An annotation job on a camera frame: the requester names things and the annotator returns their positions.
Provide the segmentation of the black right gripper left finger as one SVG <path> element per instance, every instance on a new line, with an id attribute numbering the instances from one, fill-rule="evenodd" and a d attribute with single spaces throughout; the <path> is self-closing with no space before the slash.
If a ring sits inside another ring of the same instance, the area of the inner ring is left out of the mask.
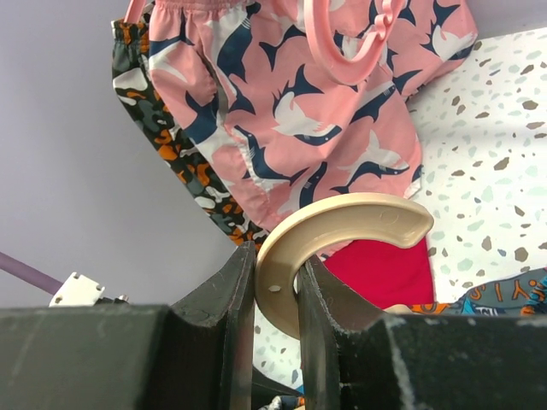
<path id="1" fill-rule="evenodd" d="M 1 312 L 4 409 L 248 409 L 256 248 L 172 306 Z"/>

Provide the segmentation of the beige wooden hanger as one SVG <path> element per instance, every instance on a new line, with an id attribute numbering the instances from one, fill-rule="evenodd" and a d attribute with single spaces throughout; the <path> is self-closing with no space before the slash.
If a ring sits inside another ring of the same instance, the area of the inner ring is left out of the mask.
<path id="1" fill-rule="evenodd" d="M 261 246 L 255 270 L 257 306 L 277 329 L 299 339 L 294 279 L 310 257 L 362 239 L 409 249 L 433 225 L 426 208 L 398 196 L 350 193 L 314 202 L 279 223 Z"/>

